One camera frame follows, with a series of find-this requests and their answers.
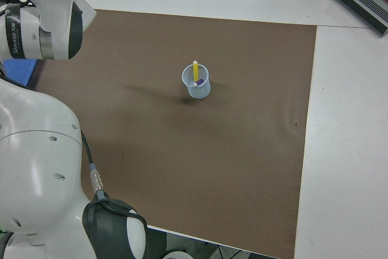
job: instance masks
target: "white round object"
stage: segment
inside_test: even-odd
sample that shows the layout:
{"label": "white round object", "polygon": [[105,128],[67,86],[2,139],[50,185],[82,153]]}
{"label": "white round object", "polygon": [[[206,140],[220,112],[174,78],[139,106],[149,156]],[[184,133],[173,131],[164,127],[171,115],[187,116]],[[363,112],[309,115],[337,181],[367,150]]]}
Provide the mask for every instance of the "white round object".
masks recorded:
{"label": "white round object", "polygon": [[175,251],[167,254],[163,259],[193,259],[193,257],[185,252]]}

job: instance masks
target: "cardboard sheet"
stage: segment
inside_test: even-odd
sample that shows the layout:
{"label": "cardboard sheet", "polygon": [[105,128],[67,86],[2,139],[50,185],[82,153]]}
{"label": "cardboard sheet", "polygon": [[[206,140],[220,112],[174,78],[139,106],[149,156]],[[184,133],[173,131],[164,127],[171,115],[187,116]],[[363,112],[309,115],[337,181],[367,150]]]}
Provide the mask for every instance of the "cardboard sheet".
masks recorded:
{"label": "cardboard sheet", "polygon": [[[149,224],[293,258],[315,33],[100,10],[36,88],[73,109],[106,191]],[[181,81],[194,60],[210,73],[202,100]]]}

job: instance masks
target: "blue object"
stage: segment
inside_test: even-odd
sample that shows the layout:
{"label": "blue object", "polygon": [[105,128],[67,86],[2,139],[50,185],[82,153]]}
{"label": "blue object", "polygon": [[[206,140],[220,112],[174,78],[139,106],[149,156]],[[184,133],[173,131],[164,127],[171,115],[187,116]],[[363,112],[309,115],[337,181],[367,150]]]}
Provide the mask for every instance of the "blue object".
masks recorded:
{"label": "blue object", "polygon": [[9,59],[4,61],[7,77],[27,85],[34,71],[37,60],[35,59]]}

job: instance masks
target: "purple marker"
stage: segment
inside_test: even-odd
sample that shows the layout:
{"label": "purple marker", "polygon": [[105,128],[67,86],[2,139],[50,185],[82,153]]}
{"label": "purple marker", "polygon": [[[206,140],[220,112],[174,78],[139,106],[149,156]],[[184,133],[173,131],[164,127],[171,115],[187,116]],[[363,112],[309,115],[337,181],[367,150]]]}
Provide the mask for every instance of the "purple marker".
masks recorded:
{"label": "purple marker", "polygon": [[200,79],[200,80],[194,82],[194,83],[193,83],[193,86],[194,86],[194,87],[200,86],[203,82],[205,82],[205,81],[204,81],[203,79]]}

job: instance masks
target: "light blue cup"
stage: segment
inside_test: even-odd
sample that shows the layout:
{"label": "light blue cup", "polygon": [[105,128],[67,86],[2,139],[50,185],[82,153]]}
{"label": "light blue cup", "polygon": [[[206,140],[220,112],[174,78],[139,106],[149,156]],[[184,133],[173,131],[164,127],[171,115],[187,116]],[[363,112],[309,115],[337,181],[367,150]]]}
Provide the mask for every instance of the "light blue cup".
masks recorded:
{"label": "light blue cup", "polygon": [[198,64],[198,77],[203,79],[204,82],[195,87],[193,64],[188,65],[182,72],[182,81],[184,85],[186,85],[189,95],[192,98],[202,99],[210,93],[210,81],[209,71],[207,71],[206,67],[201,64]]}

